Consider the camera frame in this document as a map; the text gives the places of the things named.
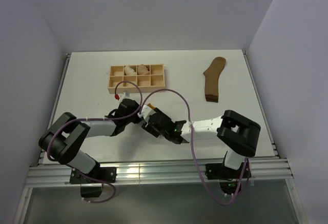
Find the mustard yellow sock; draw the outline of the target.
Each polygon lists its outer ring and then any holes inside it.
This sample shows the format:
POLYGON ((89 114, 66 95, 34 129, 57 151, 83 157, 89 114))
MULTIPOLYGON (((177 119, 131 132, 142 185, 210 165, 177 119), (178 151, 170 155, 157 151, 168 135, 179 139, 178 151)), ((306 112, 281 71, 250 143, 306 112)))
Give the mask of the mustard yellow sock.
POLYGON ((147 104, 147 106, 150 107, 150 108, 151 108, 152 110, 154 110, 154 111, 156 110, 156 107, 154 107, 154 106, 151 105, 151 104, 147 104))

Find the beige rolled sock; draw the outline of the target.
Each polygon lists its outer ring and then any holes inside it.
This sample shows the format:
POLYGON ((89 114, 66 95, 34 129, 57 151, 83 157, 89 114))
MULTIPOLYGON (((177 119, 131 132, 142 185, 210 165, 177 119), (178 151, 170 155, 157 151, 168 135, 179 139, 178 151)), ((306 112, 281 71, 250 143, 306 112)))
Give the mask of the beige rolled sock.
POLYGON ((138 75, 149 75, 150 71, 147 66, 141 64, 137 66, 137 74, 138 75))
POLYGON ((131 68, 130 66, 125 66, 124 72, 125 72, 125 75, 127 75, 127 76, 137 75, 136 71, 133 68, 131 68))

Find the beige rolled sock right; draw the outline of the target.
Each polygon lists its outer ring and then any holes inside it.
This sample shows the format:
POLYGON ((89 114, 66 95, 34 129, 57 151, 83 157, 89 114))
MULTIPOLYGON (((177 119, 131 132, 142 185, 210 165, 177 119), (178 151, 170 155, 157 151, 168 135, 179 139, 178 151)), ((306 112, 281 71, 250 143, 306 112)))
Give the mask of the beige rolled sock right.
POLYGON ((137 66, 137 74, 138 75, 149 75, 150 71, 147 66, 141 64, 137 66))

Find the beige rolled sock left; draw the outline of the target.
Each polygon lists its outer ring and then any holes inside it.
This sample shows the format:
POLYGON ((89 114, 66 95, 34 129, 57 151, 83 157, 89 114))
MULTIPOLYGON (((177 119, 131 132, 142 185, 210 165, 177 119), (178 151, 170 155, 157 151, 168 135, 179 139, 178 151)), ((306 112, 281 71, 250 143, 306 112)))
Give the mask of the beige rolled sock left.
POLYGON ((127 75, 127 76, 137 75, 136 71, 133 68, 131 68, 130 66, 125 66, 124 72, 125 72, 125 75, 127 75))

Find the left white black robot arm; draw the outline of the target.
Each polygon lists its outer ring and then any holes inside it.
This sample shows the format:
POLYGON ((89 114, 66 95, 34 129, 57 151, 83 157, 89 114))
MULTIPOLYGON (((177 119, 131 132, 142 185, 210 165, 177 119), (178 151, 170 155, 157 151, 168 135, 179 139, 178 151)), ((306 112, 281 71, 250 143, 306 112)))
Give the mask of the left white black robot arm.
POLYGON ((136 101, 125 98, 117 109, 101 119, 78 119, 70 112, 65 112, 40 137, 38 145, 56 162, 79 170, 87 182, 103 180, 105 174, 100 164, 80 148, 86 138, 113 137, 123 132, 128 124, 139 123, 138 110, 136 101))

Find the brown sock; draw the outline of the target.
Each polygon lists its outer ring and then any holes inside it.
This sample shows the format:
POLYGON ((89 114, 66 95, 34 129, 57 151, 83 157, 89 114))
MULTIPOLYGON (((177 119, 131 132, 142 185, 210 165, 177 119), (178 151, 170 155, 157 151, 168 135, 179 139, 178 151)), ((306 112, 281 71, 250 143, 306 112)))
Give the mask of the brown sock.
POLYGON ((224 57, 216 57, 204 71, 204 95, 208 102, 217 103, 219 100, 219 78, 226 65, 224 57))

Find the wooden compartment tray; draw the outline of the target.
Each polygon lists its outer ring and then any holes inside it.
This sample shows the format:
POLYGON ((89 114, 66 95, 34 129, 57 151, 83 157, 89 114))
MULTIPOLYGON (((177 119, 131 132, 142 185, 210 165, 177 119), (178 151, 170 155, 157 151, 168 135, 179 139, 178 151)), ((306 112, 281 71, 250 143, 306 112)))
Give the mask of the wooden compartment tray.
POLYGON ((166 87, 165 69, 163 64, 145 65, 148 67, 149 75, 134 75, 127 76, 124 72, 124 67, 130 66, 137 73, 138 65, 122 65, 111 66, 109 71, 108 91, 114 94, 117 87, 117 93, 128 91, 130 93, 137 93, 138 90, 134 86, 137 85, 143 93, 150 93, 152 91, 166 87))

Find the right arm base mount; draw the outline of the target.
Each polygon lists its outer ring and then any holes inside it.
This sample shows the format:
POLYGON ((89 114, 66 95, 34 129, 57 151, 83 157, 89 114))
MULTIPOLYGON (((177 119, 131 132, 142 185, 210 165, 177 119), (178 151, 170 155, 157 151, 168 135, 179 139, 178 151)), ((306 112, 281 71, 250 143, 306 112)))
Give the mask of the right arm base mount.
POLYGON ((233 196, 237 190, 240 175, 242 179, 249 181, 251 179, 251 170, 249 164, 246 164, 242 172, 243 163, 238 170, 227 168, 223 163, 206 164, 205 175, 207 180, 218 180, 222 192, 233 196))

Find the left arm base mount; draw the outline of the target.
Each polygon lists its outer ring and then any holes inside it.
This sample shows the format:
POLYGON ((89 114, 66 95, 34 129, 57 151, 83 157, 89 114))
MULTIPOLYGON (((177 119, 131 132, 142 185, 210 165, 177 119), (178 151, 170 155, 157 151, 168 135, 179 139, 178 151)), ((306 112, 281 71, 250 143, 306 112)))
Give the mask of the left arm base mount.
POLYGON ((72 169, 69 184, 80 185, 80 195, 83 200, 91 203, 103 203, 116 195, 116 187, 113 185, 116 182, 116 175, 116 167, 97 167, 88 174, 72 169), (105 185, 110 186, 113 192, 107 199, 97 200, 103 193, 105 185))

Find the aluminium rail frame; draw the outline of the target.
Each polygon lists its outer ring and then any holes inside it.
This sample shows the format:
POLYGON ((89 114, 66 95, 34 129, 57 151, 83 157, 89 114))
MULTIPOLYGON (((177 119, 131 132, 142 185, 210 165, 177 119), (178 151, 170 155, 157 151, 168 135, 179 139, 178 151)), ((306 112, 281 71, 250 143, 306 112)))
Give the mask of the aluminium rail frame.
MULTIPOLYGON (((252 178, 292 177, 288 161, 277 155, 241 50, 73 52, 65 66, 51 120, 64 112, 83 118, 107 115, 118 106, 107 88, 110 67, 138 64, 164 65, 168 90, 149 98, 153 106, 173 120, 205 120, 225 110, 242 114, 261 125, 256 156, 251 160, 252 178), (226 64, 219 78, 219 100, 213 103, 205 99, 203 73, 216 57, 224 57, 226 64)), ((103 166, 116 167, 117 184, 129 185, 199 182, 193 156, 204 170, 207 163, 220 162, 227 151, 217 139, 196 141, 194 147, 191 150, 190 145, 155 138, 141 127, 129 125, 112 138, 88 138, 81 148, 103 166)))

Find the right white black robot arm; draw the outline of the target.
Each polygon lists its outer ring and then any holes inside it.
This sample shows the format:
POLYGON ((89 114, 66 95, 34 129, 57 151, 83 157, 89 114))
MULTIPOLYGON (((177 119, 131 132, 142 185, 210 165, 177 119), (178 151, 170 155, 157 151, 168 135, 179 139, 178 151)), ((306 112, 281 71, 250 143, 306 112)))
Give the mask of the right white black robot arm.
POLYGON ((228 178, 239 172, 245 158, 256 154, 261 126, 232 110, 212 119, 173 122, 158 108, 145 105, 138 116, 145 121, 142 124, 144 130, 155 137, 163 136, 174 144, 220 139, 228 146, 222 165, 222 173, 228 178))

